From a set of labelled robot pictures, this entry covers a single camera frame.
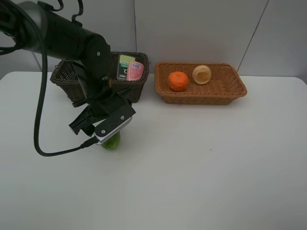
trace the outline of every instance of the wicker basket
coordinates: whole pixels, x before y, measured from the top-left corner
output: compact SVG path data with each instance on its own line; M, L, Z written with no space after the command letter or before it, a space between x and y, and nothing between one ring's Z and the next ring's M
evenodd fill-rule
M198 85L192 78L192 72L198 65L206 65L211 70L212 77L207 84ZM175 71L182 71L189 78L188 88L184 92L169 89L168 75ZM229 104L247 94L238 73L224 63L160 62L155 66L154 78L157 93L170 104Z
M144 65L144 72L140 80L126 81L116 79L119 54L133 56L135 57L136 61ZM149 61L146 54L131 52L111 52L109 57L108 76L111 79L112 88L115 91L120 91L127 87L132 89L129 98L131 102L135 103L140 99L148 74ZM56 69L52 73L50 80L65 91L68 98L73 102L73 107L78 107L80 105L80 101L84 99L84 94L71 62L61 61L56 66Z

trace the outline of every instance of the wire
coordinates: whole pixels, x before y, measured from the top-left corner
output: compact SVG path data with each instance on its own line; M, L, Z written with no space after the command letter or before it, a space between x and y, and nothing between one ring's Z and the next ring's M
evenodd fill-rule
M74 151L89 147L97 143L98 139L94 137L94 138L91 138L85 141L81 146L76 147L74 149L68 149L65 151L53 152L53 153L46 153L41 150L39 146L39 126L40 126L40 120L41 120L42 111L43 111L43 104L44 104L46 85L47 85L47 52L46 52L46 48L44 45L43 37L37 25L32 20L32 18L26 12L24 12L18 5L11 2L11 0L5 0L5 1L7 1L13 9L16 9L29 22L40 44L40 51L42 54L42 81L41 81L41 86L40 86L39 98L38 98L36 115L35 115L35 123L34 123L34 147L36 151L44 157L52 157L52 156L58 156L58 155L62 155L62 154L69 153L69 152L74 152Z

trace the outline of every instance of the orange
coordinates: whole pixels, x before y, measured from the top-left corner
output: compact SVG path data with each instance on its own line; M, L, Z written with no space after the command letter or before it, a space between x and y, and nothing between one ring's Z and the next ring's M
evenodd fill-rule
M168 86L175 92L184 91L189 83L189 79L184 72L176 71L168 76Z

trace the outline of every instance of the white table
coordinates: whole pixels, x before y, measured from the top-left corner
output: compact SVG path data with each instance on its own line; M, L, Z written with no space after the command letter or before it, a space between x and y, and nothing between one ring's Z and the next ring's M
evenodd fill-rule
M307 86L242 77L227 106L165 104L150 76L120 147L44 158L33 146L41 74L0 81L0 229L289 230L307 228ZM40 144L79 146L83 108L48 82Z

